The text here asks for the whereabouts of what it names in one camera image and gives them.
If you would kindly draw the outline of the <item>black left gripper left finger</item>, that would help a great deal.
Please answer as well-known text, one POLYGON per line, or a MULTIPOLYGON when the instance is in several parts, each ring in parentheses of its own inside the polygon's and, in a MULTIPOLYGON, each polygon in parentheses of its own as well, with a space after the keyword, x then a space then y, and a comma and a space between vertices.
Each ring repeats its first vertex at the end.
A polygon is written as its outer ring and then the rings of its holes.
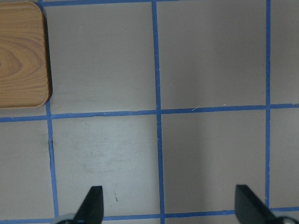
POLYGON ((76 224, 100 224, 103 220, 103 188, 92 186, 74 216, 76 224))

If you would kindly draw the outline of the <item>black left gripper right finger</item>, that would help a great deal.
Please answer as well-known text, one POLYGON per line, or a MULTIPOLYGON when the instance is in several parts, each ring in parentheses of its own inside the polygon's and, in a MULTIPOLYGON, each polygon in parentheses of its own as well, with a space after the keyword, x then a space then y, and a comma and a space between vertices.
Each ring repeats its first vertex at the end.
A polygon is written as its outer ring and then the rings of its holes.
POLYGON ((240 224, 270 224, 277 219, 247 185, 235 186, 235 216, 240 224))

